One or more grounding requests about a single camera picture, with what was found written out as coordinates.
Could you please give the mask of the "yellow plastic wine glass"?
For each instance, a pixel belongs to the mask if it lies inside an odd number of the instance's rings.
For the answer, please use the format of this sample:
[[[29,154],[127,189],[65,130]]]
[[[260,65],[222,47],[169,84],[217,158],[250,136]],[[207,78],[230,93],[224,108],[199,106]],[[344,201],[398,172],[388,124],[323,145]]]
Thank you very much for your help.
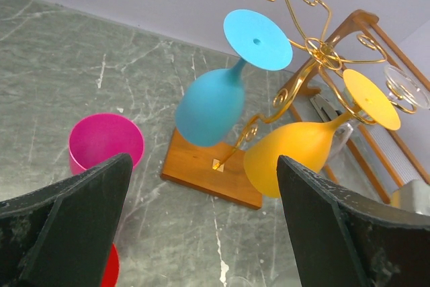
[[[400,128],[400,118],[386,95],[370,79],[353,69],[343,71],[343,80],[357,107],[343,112],[329,122],[294,122],[286,124],[254,144],[244,155],[244,170],[253,187],[270,198],[279,198],[277,160],[281,155],[292,158],[318,173],[329,157],[335,131],[364,111],[377,124],[389,129]]]

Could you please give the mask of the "blue plastic wine glass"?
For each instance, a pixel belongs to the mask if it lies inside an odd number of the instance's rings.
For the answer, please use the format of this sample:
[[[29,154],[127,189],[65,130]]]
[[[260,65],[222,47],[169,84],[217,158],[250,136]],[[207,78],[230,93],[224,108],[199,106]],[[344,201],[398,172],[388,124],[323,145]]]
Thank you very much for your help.
[[[223,30],[240,59],[233,67],[199,76],[188,87],[175,113],[180,135],[199,147],[217,145],[241,117],[245,105],[241,73],[246,64],[280,71],[293,58],[287,36],[261,13],[249,9],[231,11],[224,19]]]

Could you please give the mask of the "clear wine glass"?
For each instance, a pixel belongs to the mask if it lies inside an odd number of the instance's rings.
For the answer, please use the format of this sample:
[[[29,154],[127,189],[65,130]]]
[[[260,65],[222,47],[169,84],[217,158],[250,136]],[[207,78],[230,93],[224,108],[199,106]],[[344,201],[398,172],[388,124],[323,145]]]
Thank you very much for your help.
[[[427,92],[421,89],[404,71],[395,66],[386,65],[384,74],[386,86],[390,90],[387,98],[395,108],[407,114],[414,114],[417,108],[429,109]],[[326,164],[339,154],[359,124],[361,122],[353,118],[337,129]]]

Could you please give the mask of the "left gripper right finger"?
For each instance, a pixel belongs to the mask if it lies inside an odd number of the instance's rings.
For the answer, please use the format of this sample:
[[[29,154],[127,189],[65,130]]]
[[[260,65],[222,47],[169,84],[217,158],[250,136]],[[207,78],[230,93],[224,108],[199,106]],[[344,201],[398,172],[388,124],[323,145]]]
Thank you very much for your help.
[[[287,156],[277,180],[302,286],[428,286],[429,217],[371,200]]]

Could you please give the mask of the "magenta plastic wine glass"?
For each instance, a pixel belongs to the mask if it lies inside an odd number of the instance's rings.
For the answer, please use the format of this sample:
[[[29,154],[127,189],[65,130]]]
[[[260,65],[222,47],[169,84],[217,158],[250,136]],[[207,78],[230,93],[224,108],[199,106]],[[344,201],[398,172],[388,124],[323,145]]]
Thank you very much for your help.
[[[82,173],[120,153],[127,153],[136,168],[144,157],[145,139],[139,127],[119,114],[100,113],[77,122],[68,140],[69,168]]]

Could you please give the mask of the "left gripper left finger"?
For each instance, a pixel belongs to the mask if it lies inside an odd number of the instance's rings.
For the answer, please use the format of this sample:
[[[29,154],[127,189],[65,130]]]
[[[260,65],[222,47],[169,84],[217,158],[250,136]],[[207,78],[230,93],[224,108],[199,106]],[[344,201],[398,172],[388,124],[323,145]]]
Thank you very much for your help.
[[[1,202],[2,286],[101,286],[132,175],[126,153]]]

